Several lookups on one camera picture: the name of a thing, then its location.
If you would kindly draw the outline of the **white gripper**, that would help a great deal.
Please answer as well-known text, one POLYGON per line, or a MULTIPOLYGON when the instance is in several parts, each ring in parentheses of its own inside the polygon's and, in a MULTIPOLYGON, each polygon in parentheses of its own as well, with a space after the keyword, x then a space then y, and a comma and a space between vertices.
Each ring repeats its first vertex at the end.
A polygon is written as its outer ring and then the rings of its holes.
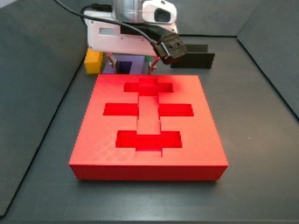
POLYGON ((85 25, 88 27, 88 47, 93 51, 107 53, 107 63, 113 72, 117 70, 113 53, 148 55, 151 62, 147 73, 153 72, 160 58, 155 56, 155 50, 143 36, 121 34, 120 26, 116 24, 87 19, 85 25))

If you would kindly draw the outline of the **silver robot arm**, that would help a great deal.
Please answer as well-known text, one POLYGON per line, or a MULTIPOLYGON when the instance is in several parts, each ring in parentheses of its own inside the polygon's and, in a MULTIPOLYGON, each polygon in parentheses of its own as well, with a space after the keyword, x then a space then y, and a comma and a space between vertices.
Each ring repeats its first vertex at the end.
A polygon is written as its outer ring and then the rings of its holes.
POLYGON ((147 72, 156 63, 172 64, 181 57, 183 42, 176 29, 177 10, 165 0, 113 0, 111 5, 84 10, 88 48, 107 55, 119 70, 116 54, 147 56, 147 72))

